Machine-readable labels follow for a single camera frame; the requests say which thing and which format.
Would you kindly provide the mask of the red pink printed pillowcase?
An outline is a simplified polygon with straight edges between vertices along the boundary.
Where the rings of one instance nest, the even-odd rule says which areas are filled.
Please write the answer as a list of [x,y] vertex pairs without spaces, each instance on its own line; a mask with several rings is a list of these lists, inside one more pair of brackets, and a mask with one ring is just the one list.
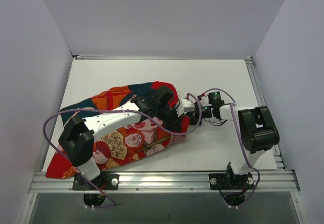
[[[161,81],[113,87],[96,96],[65,107],[65,111],[71,109],[74,111],[63,114],[61,116],[62,123],[66,125],[75,115],[81,118],[95,116],[95,109],[115,109],[135,96],[146,96],[162,86],[176,92],[176,88],[172,84]],[[139,123],[128,124],[94,142],[93,159],[100,170],[107,170],[151,156],[169,145],[185,139],[183,134],[188,130],[189,117],[184,116],[180,123],[180,136],[171,135],[158,128],[158,124],[162,126],[166,124],[157,117],[154,117],[154,122],[146,119]]]

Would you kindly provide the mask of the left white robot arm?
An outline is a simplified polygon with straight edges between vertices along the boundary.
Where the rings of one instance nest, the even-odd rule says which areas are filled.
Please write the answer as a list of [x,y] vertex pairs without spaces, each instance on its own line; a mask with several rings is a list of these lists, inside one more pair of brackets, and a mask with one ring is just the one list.
[[135,96],[108,112],[86,118],[75,115],[68,121],[59,138],[59,145],[72,166],[85,177],[84,183],[90,189],[102,185],[101,171],[93,158],[95,141],[121,127],[154,118],[162,120],[164,129],[179,131],[180,120],[194,105],[188,99],[179,99],[172,107],[173,97],[173,91],[163,86],[146,96]]

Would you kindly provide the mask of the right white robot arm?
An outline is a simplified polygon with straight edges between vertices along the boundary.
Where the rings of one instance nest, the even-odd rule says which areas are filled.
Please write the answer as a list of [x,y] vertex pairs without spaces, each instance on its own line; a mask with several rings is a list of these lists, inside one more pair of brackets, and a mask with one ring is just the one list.
[[266,106],[238,106],[234,98],[220,88],[212,88],[197,96],[194,110],[189,112],[190,124],[202,124],[216,118],[234,124],[242,156],[228,163],[224,181],[230,188],[253,184],[251,170],[259,158],[279,143],[279,133]]

